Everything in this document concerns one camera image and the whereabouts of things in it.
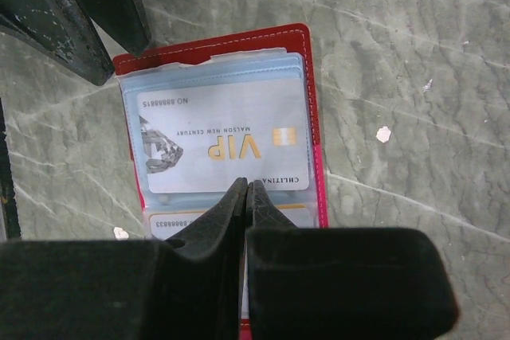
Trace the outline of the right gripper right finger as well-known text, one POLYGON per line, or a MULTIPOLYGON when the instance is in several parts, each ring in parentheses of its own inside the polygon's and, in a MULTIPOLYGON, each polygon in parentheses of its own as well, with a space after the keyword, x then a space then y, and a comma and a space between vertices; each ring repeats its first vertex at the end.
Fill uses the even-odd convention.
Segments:
POLYGON ((459 306, 417 229, 303 229, 250 183, 249 321, 255 339, 435 339, 459 306))

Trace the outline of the aluminium mounting rail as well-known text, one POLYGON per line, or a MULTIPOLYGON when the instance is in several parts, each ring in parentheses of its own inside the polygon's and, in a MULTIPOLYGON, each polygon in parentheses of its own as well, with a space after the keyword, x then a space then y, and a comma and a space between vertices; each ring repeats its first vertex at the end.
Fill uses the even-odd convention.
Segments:
POLYGON ((18 207, 7 146, 6 121, 1 106, 1 242, 21 238, 18 207))

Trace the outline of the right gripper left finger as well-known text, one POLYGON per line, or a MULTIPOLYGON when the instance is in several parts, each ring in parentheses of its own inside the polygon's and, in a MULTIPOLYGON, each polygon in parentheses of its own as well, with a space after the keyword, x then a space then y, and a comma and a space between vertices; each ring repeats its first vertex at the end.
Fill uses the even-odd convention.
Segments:
POLYGON ((247 192, 166 240, 3 244, 2 338, 238 338, 247 192))

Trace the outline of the white magnetic stripe card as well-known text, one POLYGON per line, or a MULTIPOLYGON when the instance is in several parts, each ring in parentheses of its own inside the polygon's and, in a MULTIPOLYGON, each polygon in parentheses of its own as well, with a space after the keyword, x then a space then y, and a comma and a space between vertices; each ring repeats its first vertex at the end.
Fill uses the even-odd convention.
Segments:
POLYGON ((269 190, 309 186, 298 78, 143 92, 137 104, 152 193, 220 192, 239 177, 269 190))

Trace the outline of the red leather card holder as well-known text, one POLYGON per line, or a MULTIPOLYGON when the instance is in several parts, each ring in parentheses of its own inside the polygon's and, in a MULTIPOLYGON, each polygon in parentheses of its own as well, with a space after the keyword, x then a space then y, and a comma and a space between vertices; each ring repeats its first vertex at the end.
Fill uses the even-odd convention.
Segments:
POLYGON ((147 243, 149 338, 316 339, 328 226, 309 28, 115 58, 147 243))

